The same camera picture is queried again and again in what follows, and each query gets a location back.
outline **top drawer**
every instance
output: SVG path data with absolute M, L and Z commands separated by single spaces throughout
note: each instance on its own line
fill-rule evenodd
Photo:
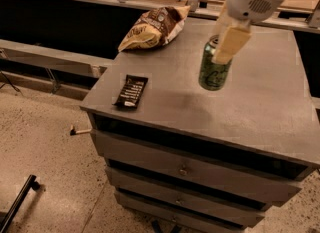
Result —
M 107 159 L 261 203 L 281 205 L 300 190 L 280 177 L 117 134 L 96 132 L 93 139 Z

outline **cabinet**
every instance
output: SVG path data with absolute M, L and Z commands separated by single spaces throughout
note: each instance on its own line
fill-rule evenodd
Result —
M 226 86 L 202 89 L 212 25 L 188 18 L 168 46 L 120 53 L 81 108 L 119 204 L 203 232 L 243 232 L 320 167 L 320 128 L 290 31 L 254 27 Z M 149 78 L 134 111 L 112 105 L 126 74 Z

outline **gray countertop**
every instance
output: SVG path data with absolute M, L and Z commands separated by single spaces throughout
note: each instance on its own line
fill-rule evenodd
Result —
M 187 18 L 160 49 L 120 53 L 81 104 L 87 111 L 320 167 L 320 127 L 291 31 L 253 27 L 225 87 L 198 84 L 214 21 Z M 113 106 L 127 74 L 149 82 L 136 111 Z

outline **snack bag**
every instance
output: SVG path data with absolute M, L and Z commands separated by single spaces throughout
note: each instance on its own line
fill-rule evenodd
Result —
M 168 44 L 183 29 L 189 10 L 190 6 L 161 7 L 142 14 L 122 40 L 119 52 Z

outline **drawer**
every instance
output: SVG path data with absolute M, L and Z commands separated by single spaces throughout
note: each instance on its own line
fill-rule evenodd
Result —
M 104 157 L 218 189 L 261 203 L 282 205 L 300 188 L 280 177 L 194 156 L 122 135 L 96 132 Z
M 124 207 L 132 208 L 202 232 L 244 233 L 243 230 L 236 227 L 215 222 L 184 211 L 179 211 L 178 209 L 167 207 L 163 204 L 149 200 L 147 201 L 143 197 L 137 197 L 119 191 L 115 192 L 115 197 L 117 202 Z
M 125 189 L 245 227 L 254 227 L 264 218 L 264 213 L 254 209 L 241 207 L 234 203 L 182 189 L 172 184 L 111 167 L 107 167 L 106 171 L 109 182 L 117 189 Z

